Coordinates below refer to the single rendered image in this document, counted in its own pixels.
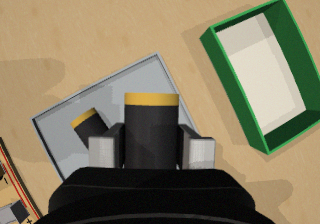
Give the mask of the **light grey shallow tray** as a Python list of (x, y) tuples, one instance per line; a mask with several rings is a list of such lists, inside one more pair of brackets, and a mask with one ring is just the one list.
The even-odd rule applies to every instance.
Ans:
[(70, 123), (95, 108), (108, 128), (124, 123), (124, 93), (179, 94), (179, 123), (199, 134), (183, 99), (156, 51), (30, 117), (35, 133), (61, 183), (89, 166), (89, 151)]

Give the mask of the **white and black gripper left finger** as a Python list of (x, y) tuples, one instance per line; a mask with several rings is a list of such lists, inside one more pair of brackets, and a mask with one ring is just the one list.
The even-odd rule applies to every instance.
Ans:
[(125, 125), (115, 123), (103, 135), (91, 135), (89, 167), (123, 168), (125, 162)]

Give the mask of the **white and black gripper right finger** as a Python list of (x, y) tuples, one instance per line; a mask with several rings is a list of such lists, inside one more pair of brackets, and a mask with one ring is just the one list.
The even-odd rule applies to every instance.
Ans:
[(179, 169), (214, 169), (216, 140), (201, 137), (186, 124), (178, 124), (176, 162)]

